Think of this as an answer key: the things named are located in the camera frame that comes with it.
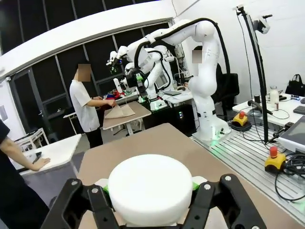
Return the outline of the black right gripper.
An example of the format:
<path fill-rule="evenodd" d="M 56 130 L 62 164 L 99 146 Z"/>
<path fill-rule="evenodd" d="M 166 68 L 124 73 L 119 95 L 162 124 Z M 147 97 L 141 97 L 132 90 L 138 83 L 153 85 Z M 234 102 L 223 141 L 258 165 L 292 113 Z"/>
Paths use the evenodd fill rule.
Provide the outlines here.
<path fill-rule="evenodd" d="M 118 67 L 122 64 L 121 56 L 117 53 L 111 53 L 110 58 L 108 60 L 108 65 L 110 67 L 110 72 L 114 73 L 118 72 Z"/>

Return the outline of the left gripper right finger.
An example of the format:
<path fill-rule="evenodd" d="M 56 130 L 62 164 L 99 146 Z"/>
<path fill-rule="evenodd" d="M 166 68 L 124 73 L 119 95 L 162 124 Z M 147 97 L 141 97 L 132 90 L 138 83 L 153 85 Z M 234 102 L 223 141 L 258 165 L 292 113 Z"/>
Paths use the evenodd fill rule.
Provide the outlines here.
<path fill-rule="evenodd" d="M 266 224 L 237 176 L 225 174 L 218 182 L 204 182 L 193 191 L 181 229 L 203 229 L 210 209 L 217 207 L 229 229 L 265 229 Z"/>

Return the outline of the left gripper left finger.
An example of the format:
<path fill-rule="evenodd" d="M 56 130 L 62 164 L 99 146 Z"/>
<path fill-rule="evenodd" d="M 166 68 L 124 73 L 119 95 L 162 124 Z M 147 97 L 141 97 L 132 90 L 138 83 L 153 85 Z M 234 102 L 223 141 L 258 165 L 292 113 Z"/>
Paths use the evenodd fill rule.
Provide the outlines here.
<path fill-rule="evenodd" d="M 85 186 L 76 178 L 66 181 L 41 227 L 77 229 L 87 211 L 92 212 L 97 228 L 120 228 L 112 210 L 109 194 L 98 185 Z"/>

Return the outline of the person's left hand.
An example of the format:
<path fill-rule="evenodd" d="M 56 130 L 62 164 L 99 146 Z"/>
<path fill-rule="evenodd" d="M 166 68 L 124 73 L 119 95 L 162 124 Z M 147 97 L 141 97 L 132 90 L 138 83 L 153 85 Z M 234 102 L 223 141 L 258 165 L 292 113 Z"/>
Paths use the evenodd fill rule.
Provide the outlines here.
<path fill-rule="evenodd" d="M 31 165 L 30 170 L 39 171 L 41 168 L 43 168 L 45 165 L 47 165 L 50 161 L 51 161 L 50 158 L 40 158 Z"/>

